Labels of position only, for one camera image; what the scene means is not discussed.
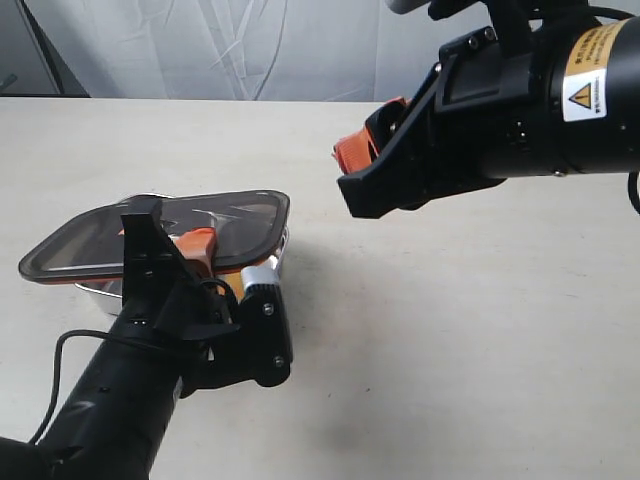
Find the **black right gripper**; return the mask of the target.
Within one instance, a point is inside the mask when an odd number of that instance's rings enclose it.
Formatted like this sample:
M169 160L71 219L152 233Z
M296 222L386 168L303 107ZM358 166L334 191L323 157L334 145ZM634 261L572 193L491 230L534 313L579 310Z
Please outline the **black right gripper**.
M503 56L491 28L444 45L411 99L387 101L334 145L353 217L565 172L552 134L554 56L532 33L533 49L514 57Z

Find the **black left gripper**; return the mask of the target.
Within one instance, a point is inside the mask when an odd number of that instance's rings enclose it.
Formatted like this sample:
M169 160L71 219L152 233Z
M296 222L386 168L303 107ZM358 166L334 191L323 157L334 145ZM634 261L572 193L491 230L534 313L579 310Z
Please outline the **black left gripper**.
M223 301L197 276L213 275L217 232L200 227L170 240L161 214L160 199L143 197L130 201L121 215L122 310L113 331L163 348L198 349L202 346L185 340L184 331L223 318Z

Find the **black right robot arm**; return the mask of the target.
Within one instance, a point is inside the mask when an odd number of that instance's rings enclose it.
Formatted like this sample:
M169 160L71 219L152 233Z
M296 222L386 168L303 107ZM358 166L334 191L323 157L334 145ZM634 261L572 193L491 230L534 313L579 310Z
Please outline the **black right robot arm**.
M624 174L639 201L639 19L587 2L490 1L441 46L410 99L341 139L356 218L416 210L511 178Z

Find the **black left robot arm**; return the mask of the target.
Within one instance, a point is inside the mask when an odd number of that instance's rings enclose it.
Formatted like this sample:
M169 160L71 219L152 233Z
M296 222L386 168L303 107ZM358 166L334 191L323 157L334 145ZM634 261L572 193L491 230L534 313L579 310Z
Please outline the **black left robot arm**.
M25 280L115 283L120 308L106 331L58 337L47 410L29 440L2 440L2 477L146 479L178 401L284 383L289 212L289 196L271 189L137 194L76 215L29 251Z

